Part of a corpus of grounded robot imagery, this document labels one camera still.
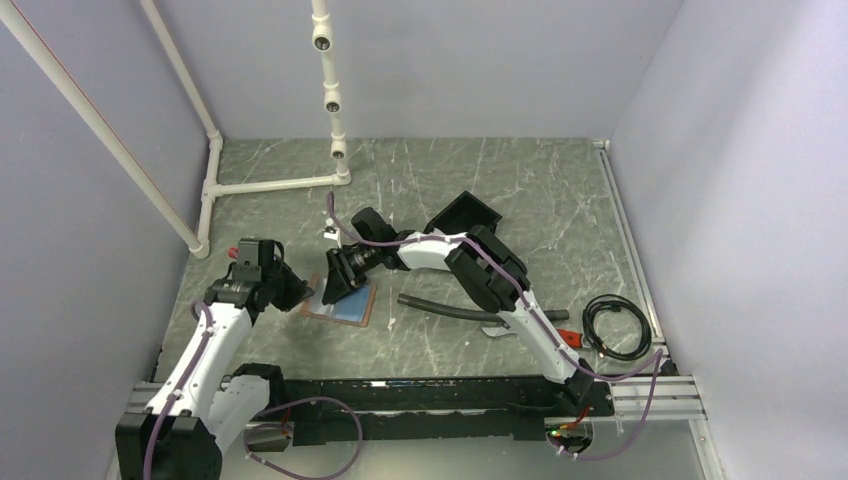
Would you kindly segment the brown leather card holder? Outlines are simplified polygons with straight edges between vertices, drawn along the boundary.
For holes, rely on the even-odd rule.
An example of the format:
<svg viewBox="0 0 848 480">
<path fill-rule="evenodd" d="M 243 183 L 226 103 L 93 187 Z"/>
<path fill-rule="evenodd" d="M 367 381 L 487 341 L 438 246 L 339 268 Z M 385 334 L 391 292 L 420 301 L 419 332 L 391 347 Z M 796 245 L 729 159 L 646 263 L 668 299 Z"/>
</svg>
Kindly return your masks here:
<svg viewBox="0 0 848 480">
<path fill-rule="evenodd" d="M 366 284 L 335 304 L 321 302 L 326 287 L 326 278 L 315 274 L 309 281 L 314 294 L 304 300 L 298 312 L 308 318 L 332 321 L 348 326 L 364 328 L 368 325 L 376 297 L 376 287 Z"/>
</svg>

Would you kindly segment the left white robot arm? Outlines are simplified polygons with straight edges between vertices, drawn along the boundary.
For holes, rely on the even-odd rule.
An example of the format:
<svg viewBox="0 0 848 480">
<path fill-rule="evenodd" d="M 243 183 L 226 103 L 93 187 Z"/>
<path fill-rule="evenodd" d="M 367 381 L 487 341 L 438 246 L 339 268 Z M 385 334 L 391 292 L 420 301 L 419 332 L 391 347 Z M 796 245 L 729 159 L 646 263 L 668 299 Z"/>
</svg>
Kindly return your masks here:
<svg viewBox="0 0 848 480">
<path fill-rule="evenodd" d="M 269 306 L 287 312 L 311 297 L 285 261 L 281 242 L 243 238 L 227 272 L 190 305 L 194 333 L 170 376 L 139 412 L 115 428 L 123 479 L 217 479 L 223 456 L 246 424 L 287 406 L 282 371 L 247 364 L 220 388 L 237 348 Z"/>
</svg>

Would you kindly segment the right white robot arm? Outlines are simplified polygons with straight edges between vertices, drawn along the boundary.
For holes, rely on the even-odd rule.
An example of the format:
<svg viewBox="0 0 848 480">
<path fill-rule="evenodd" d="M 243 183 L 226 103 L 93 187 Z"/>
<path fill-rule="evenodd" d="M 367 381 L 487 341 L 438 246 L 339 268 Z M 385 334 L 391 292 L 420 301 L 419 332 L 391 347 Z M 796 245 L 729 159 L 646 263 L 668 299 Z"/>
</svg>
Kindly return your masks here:
<svg viewBox="0 0 848 480">
<path fill-rule="evenodd" d="M 368 271 L 443 270 L 451 273 L 481 310 L 496 316 L 553 383 L 551 401 L 564 415 L 598 412 L 591 402 L 593 371 L 538 305 L 527 268 L 495 234 L 501 215 L 486 205 L 445 207 L 422 231 L 397 231 L 374 209 L 352 219 L 352 244 L 326 251 L 322 302 L 332 305 L 367 282 Z"/>
</svg>

